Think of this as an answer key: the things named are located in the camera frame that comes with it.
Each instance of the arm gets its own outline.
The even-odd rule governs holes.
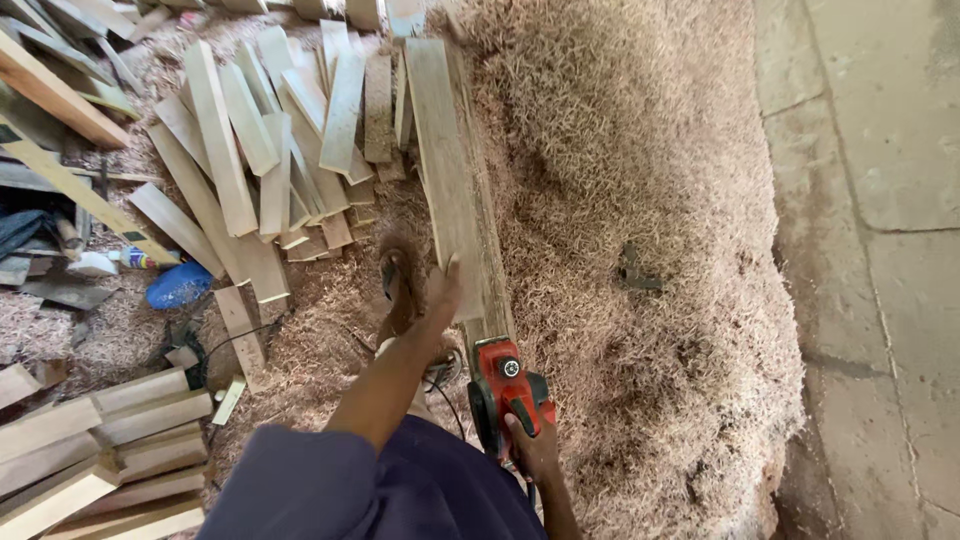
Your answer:
[[[547,422],[540,411],[537,415],[540,417],[540,433],[534,438],[527,436],[513,414],[508,413],[504,418],[518,450],[521,472],[529,475],[540,491],[543,528],[550,540],[580,540],[583,537],[573,517],[573,505],[560,468],[557,427]]]
[[[454,256],[447,265],[439,300],[360,374],[344,394],[324,431],[360,435],[370,441],[380,455],[413,402],[423,372],[457,311],[460,296],[460,262]]]

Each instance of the dark blue shirt sleeve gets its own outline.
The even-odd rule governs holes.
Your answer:
[[[376,454],[362,437],[263,426],[198,540],[343,538],[372,505]]]

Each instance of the blue plastic bag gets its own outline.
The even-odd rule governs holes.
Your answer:
[[[183,306],[200,298],[211,283],[213,276],[196,260],[191,260],[160,274],[147,287],[147,302],[154,309]]]

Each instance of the navy clothing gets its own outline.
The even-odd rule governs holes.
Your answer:
[[[197,538],[545,540],[546,532],[513,475],[408,414],[379,458],[352,433],[259,428]]]

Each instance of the concrete floor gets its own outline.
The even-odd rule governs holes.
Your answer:
[[[756,0],[807,429],[781,532],[960,538],[960,0]]]

